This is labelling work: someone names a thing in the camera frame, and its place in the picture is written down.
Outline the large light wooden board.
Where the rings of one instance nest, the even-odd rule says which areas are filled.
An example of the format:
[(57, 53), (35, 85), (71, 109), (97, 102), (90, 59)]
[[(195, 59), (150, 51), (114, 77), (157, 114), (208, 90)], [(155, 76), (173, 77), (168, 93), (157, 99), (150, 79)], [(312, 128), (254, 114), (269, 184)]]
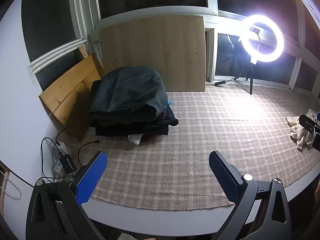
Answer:
[(102, 67), (149, 66), (168, 92), (202, 92), (206, 84), (206, 46), (201, 16), (156, 16), (100, 29)]

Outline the dark folded jacket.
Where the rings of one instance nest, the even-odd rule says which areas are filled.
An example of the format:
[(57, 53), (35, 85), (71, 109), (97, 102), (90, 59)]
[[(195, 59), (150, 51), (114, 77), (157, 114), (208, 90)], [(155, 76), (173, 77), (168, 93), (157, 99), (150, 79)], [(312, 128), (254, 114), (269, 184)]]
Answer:
[(120, 67), (98, 81), (92, 98), (91, 113), (140, 111), (159, 115), (168, 104), (168, 97), (159, 73), (148, 66)]

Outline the pink plaid table cloth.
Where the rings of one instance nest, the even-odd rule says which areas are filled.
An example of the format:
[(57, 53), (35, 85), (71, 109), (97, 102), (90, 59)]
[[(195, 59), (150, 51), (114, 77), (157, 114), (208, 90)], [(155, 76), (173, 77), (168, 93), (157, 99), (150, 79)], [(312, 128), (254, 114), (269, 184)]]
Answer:
[(290, 138), (286, 117), (319, 111), (311, 96), (285, 89), (240, 85), (209, 86), (204, 92), (169, 93), (178, 125), (138, 146), (127, 137), (101, 137), (94, 129), (72, 140), (76, 163), (97, 151), (107, 154), (107, 169), (93, 197), (148, 210), (198, 210), (229, 204), (209, 166), (219, 151), (241, 173), (256, 180), (278, 177), (289, 186), (318, 162), (319, 152), (300, 151)]

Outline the stack of dark folded clothes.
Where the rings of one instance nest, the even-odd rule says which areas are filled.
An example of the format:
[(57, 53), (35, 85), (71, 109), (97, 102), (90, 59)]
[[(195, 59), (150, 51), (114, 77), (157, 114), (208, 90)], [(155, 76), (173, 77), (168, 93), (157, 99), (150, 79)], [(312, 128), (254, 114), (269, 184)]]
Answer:
[(120, 122), (104, 120), (92, 117), (90, 127), (95, 129), (95, 135), (105, 137), (117, 137), (134, 134), (142, 135), (168, 135), (169, 126), (177, 126), (178, 119), (175, 118), (170, 106), (153, 121)]

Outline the orange pine wooden board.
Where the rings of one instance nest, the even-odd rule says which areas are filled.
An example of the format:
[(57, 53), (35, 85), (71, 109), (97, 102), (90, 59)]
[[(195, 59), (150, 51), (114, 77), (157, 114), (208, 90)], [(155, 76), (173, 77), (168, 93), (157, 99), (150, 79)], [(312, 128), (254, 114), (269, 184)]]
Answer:
[(56, 120), (79, 142), (89, 128), (89, 97), (93, 82), (101, 79), (100, 69), (97, 56), (88, 55), (39, 96)]

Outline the white power strip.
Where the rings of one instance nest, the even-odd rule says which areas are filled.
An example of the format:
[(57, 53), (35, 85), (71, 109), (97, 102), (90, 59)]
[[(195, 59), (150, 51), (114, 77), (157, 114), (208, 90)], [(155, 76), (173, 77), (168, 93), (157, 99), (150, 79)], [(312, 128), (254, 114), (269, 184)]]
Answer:
[(65, 175), (65, 170), (61, 164), (60, 161), (60, 154), (57, 150), (57, 148), (60, 150), (60, 152), (62, 153), (62, 155), (70, 155), (71, 157), (73, 156), (73, 152), (72, 150), (64, 143), (64, 142), (58, 142), (57, 144), (57, 148), (52, 145), (52, 157), (53, 157), (53, 165), (52, 165), (52, 170), (53, 170), (53, 174), (57, 175), (57, 176), (63, 176)]

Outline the white folded cloth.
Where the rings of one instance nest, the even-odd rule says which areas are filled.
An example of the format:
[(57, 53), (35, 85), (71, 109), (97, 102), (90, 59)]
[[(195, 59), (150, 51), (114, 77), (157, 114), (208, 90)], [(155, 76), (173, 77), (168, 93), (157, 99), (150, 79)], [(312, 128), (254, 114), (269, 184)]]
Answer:
[(128, 140), (132, 142), (134, 145), (138, 146), (141, 142), (142, 137), (142, 134), (131, 134), (128, 135)]

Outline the black power adapter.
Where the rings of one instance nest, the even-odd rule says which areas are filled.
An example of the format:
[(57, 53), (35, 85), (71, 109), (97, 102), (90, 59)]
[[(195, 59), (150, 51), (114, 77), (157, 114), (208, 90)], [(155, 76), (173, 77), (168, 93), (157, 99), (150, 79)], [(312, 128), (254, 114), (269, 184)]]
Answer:
[(70, 155), (66, 154), (61, 156), (59, 161), (65, 171), (65, 174), (70, 174), (76, 171), (76, 165), (74, 164)]

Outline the cream knit cardigan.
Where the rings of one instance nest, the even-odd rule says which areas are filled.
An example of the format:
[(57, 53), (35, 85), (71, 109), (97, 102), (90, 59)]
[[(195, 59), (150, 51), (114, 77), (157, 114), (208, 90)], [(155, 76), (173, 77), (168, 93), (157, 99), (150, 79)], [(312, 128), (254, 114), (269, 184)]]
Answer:
[[(316, 113), (309, 109), (305, 115), (319, 125), (319, 112)], [(314, 148), (319, 151), (319, 139), (315, 139), (311, 133), (299, 124), (299, 116), (286, 117), (285, 120), (290, 127), (290, 138), (296, 142), (300, 151), (303, 147)]]

